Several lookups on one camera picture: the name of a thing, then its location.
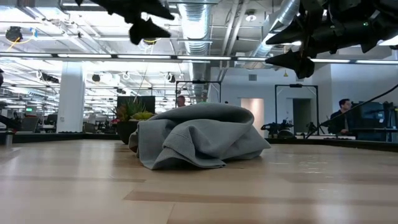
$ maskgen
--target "ceiling duct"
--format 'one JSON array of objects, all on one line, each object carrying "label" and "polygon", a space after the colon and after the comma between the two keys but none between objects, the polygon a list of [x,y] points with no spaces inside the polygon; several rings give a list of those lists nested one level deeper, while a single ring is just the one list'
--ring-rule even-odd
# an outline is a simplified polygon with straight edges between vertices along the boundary
[{"label": "ceiling duct", "polygon": [[[210,43],[201,40],[208,40],[210,37],[211,5],[179,4],[178,9],[181,15],[183,36],[185,39],[192,40],[185,42],[187,53],[189,55],[208,55]],[[190,63],[189,71],[192,80],[210,80],[209,63]],[[201,101],[204,88],[206,86],[193,86],[197,101]]]},{"label": "ceiling duct", "polygon": [[[300,0],[284,0],[280,5],[280,9],[272,14],[267,15],[266,20],[262,25],[262,34],[264,39],[252,51],[251,57],[265,58],[272,49],[272,45],[266,45],[267,39],[272,37],[271,32],[281,27],[288,26],[294,16],[299,12]],[[264,62],[248,62],[243,65],[246,69],[266,68]]]}]

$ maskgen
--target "white column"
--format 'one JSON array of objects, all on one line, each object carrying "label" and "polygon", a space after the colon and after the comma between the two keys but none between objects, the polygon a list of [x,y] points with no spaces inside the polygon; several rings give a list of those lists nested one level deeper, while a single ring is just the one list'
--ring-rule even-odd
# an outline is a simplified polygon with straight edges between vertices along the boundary
[{"label": "white column", "polygon": [[85,103],[85,73],[83,63],[64,62],[62,65],[57,132],[81,132]]}]

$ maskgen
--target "gray cloth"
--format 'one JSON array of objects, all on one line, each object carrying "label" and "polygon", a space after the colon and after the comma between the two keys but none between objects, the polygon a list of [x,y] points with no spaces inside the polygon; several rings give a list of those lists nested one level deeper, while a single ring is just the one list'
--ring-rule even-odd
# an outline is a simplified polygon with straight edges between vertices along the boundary
[{"label": "gray cloth", "polygon": [[139,122],[129,147],[138,145],[137,157],[151,170],[224,167],[225,160],[253,159],[271,148],[253,121],[250,111],[237,106],[185,106]]}]

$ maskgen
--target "green plant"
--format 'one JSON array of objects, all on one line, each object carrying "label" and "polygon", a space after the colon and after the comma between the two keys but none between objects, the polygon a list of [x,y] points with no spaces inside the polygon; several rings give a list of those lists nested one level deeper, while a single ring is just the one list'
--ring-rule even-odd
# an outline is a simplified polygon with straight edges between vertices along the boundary
[{"label": "green plant", "polygon": [[144,111],[145,104],[141,103],[138,100],[136,102],[129,100],[123,103],[121,106],[115,107],[113,113],[115,113],[116,117],[120,121],[129,121],[134,114]]}]

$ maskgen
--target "ceiling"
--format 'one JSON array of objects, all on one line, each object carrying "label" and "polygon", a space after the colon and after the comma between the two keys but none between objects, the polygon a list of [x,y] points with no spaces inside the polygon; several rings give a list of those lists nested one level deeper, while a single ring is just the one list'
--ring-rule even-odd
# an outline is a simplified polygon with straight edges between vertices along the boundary
[{"label": "ceiling", "polygon": [[[15,7],[13,1],[0,0],[0,52],[41,52],[53,54],[156,54],[156,55],[185,55],[186,39],[183,36],[182,22],[178,15],[175,2],[170,2],[170,10],[175,14],[173,21],[143,14],[142,17],[152,18],[155,24],[168,30],[172,37],[159,39],[155,45],[141,42],[135,46],[129,41],[130,24],[118,15],[108,15],[101,9],[93,9],[89,1],[87,7],[75,7],[73,0],[63,1],[61,4],[46,0],[36,0],[35,7]],[[233,1],[211,0],[217,2],[211,8],[210,23],[210,55],[221,55],[227,23],[231,17]],[[255,21],[243,19],[235,41],[232,54],[253,51],[264,39],[262,25],[266,14],[279,10],[281,0],[250,1],[247,9],[253,9]],[[13,44],[5,38],[10,26],[19,26],[23,34],[22,44]],[[297,47],[286,45],[273,48],[272,54],[282,54],[288,48]],[[344,57],[361,55],[355,49],[345,50]],[[371,54],[372,58],[385,58],[379,53]],[[26,60],[22,58],[0,58],[0,67],[5,71],[4,85],[25,85],[23,87],[7,87],[2,89],[3,97],[8,97],[9,105],[29,104],[34,101],[42,105],[44,111],[56,111],[58,103],[59,85],[40,81],[38,71],[54,76],[62,81],[61,60]],[[86,72],[86,111],[108,113],[115,104],[112,96],[121,95],[118,86],[127,95],[155,95],[159,112],[169,110],[174,106],[175,84],[167,80],[167,75],[174,75],[176,80],[189,81],[189,62],[115,62],[115,61],[84,61]],[[92,80],[93,74],[100,74],[100,82]],[[182,94],[195,99],[191,85],[185,86],[187,91]]]}]

